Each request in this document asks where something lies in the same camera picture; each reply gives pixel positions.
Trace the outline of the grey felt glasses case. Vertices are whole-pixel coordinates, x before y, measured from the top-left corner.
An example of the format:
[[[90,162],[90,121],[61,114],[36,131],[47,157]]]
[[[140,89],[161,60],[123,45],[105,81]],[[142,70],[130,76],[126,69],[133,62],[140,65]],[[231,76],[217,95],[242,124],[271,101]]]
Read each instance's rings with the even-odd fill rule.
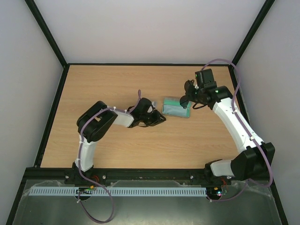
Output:
[[[189,118],[191,102],[188,102],[187,107],[183,108],[180,105],[180,99],[174,97],[165,97],[163,100],[162,114],[168,116]]]

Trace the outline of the black round sunglasses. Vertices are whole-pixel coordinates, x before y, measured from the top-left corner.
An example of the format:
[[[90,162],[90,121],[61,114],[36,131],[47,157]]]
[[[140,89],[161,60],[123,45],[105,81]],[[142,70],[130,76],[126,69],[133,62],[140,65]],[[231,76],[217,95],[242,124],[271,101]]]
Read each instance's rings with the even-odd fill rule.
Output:
[[[189,102],[195,103],[195,86],[194,80],[187,80],[184,84],[185,95],[180,98],[180,105],[186,109]]]

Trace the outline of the blue cleaning cloth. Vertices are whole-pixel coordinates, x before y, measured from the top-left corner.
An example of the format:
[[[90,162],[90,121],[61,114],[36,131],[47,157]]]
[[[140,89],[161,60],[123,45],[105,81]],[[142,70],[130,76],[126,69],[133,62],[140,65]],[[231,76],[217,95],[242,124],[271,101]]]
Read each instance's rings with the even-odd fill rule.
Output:
[[[187,109],[176,105],[163,105],[162,114],[184,118],[189,117],[189,112]]]

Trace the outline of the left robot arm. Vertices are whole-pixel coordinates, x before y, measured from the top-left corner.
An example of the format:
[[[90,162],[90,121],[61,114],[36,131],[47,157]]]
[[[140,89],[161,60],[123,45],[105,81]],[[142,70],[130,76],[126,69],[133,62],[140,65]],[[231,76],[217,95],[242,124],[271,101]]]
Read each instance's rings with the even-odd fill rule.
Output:
[[[102,101],[96,102],[76,122],[79,150],[67,182],[81,185],[92,180],[96,146],[112,125],[134,128],[142,123],[147,128],[165,121],[166,118],[156,109],[154,102],[147,98],[139,97],[137,103],[126,110],[107,106]]]

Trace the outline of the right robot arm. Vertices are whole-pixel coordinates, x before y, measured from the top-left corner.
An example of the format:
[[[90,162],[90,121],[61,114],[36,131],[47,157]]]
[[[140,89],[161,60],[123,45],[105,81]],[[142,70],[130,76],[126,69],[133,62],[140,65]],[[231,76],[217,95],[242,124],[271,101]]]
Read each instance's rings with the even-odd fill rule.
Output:
[[[216,160],[207,164],[204,172],[208,183],[216,183],[221,176],[234,177],[237,180],[253,179],[270,171],[275,147],[266,143],[250,127],[238,109],[232,93],[226,86],[217,86],[211,69],[195,73],[196,86],[192,86],[191,100],[208,106],[223,122],[229,131],[238,151],[232,160]]]

